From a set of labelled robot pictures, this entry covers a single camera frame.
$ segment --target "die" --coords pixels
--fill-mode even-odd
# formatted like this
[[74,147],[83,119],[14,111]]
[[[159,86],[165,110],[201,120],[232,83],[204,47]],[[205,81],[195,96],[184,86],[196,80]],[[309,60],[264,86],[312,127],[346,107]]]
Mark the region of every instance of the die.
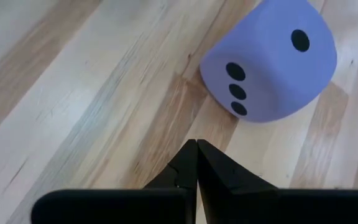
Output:
[[284,118],[316,98],[336,69],[334,38],[307,0],[264,0],[202,58],[202,79],[238,118]]

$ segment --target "black object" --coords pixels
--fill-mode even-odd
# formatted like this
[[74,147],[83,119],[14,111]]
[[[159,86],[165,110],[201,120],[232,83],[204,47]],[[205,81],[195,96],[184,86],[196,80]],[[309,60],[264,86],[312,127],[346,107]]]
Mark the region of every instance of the black object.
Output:
[[226,65],[227,74],[236,81],[244,81],[246,79],[246,73],[240,65],[230,62]]
[[239,100],[245,100],[247,98],[246,92],[237,84],[229,85],[230,93]]
[[310,47],[310,40],[309,37],[305,32],[302,30],[294,30],[291,35],[291,41],[297,50],[300,52],[306,52],[309,50]]
[[247,109],[239,102],[231,102],[231,108],[241,116],[245,116],[248,113]]
[[195,223],[196,186],[213,223],[358,223],[358,190],[278,189],[205,140],[189,140],[141,190],[61,190],[33,224]]

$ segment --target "black dot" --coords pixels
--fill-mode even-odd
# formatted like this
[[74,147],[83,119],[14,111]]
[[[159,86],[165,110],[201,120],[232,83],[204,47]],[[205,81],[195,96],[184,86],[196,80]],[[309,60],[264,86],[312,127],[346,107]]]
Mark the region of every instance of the black dot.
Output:
[[246,79],[246,73],[244,70],[240,67],[240,65],[236,63],[228,63],[226,65],[226,71],[232,77],[233,79],[237,81],[243,81]]
[[309,37],[302,30],[294,30],[291,35],[291,40],[293,46],[300,52],[306,52],[309,50]]
[[229,85],[230,93],[239,100],[245,100],[247,98],[246,92],[236,84]]
[[240,103],[238,103],[238,102],[232,102],[231,103],[231,108],[233,108],[233,110],[237,113],[237,114],[239,114],[239,115],[241,115],[241,116],[245,116],[245,115],[247,115],[247,110],[246,110],[246,108],[244,107],[244,106],[242,106]]

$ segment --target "wooden floor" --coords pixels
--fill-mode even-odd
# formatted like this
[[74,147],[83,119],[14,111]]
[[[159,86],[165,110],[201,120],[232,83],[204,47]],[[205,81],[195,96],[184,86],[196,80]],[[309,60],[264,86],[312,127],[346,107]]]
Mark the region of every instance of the wooden floor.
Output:
[[0,223],[29,223],[51,190],[140,188],[189,138],[278,187],[358,189],[358,1],[311,0],[335,36],[336,73],[265,124],[223,110],[198,71],[258,3],[0,0]]

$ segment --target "hardwood floorboard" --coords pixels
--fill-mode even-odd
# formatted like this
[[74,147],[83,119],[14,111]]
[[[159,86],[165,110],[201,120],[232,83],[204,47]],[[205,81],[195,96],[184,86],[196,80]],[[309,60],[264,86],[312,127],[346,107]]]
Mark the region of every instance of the hardwood floorboard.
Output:
[[[169,11],[163,12],[159,18],[161,21],[158,27],[149,27],[149,33],[142,35],[140,43],[132,48],[133,53],[124,56],[124,60],[106,80],[95,100],[68,135],[69,138],[60,145],[44,169],[45,172],[29,190],[8,223],[24,222],[26,210],[37,197],[49,190],[67,186],[81,187],[79,185],[83,183],[92,184],[96,188],[123,187],[123,177],[130,168],[131,161],[139,153],[139,140],[128,141],[128,139],[145,135],[169,83],[175,74],[183,73],[188,63],[188,54],[194,50],[194,45],[197,46],[197,43],[199,44],[203,39],[209,24],[212,23],[210,18],[216,16],[222,3],[222,1],[194,0],[169,5],[167,9]],[[190,9],[193,7],[198,7],[199,14],[192,13]],[[179,9],[186,9],[188,13],[183,14]],[[191,32],[183,32],[184,25],[194,28],[190,29]],[[177,60],[179,55],[182,55],[181,60]],[[101,96],[108,100],[98,101]],[[127,124],[138,130],[137,134],[132,131],[121,133]],[[92,130],[99,133],[97,140],[92,138],[94,134],[87,137],[86,134]],[[104,158],[96,164],[92,163],[100,155],[110,154],[112,159],[108,161],[106,170],[99,170],[100,167],[104,168],[99,164],[99,162],[104,163],[102,162]],[[94,170],[89,171],[84,167],[94,167]],[[89,172],[91,172],[89,177],[85,177],[84,174]],[[93,180],[95,174],[100,172],[99,178]]]
[[320,95],[290,187],[323,187],[347,101],[348,95],[333,83]]
[[358,165],[358,71],[342,119],[324,188],[352,188]]
[[358,70],[358,2],[326,1],[321,15],[333,32],[338,54],[333,82],[350,94]]
[[238,119],[235,116],[229,114],[208,95],[188,131],[185,141],[187,139],[205,139],[224,152],[237,123]]
[[0,0],[0,60],[58,2],[59,0]]
[[[102,2],[1,123],[1,220],[8,219],[23,200],[111,71],[168,7],[162,1],[142,2]],[[142,13],[133,5],[141,7]],[[22,209],[25,219],[33,201],[23,202],[28,204]]]
[[142,188],[162,171],[181,147],[205,98],[202,88],[181,77],[172,80],[126,174],[126,188]]
[[60,1],[0,61],[0,124],[99,3]]

